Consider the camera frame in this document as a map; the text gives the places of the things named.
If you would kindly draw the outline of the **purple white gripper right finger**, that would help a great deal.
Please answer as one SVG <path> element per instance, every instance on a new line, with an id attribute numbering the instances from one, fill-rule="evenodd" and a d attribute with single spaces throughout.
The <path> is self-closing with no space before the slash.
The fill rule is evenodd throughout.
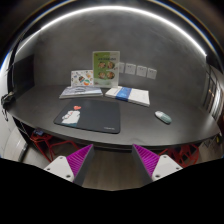
<path id="1" fill-rule="evenodd" d="M 157 181 L 182 169 L 182 167 L 168 155 L 159 156 L 136 144 L 132 145 L 132 156 L 140 171 L 144 185 Z"/>

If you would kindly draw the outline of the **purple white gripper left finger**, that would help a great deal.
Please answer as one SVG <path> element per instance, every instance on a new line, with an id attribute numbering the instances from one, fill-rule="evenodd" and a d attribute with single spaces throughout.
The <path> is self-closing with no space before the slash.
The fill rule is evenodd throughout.
<path id="1" fill-rule="evenodd" d="M 88 145 L 67 157 L 58 156 L 44 170 L 82 186 L 93 156 L 94 146 Z"/>

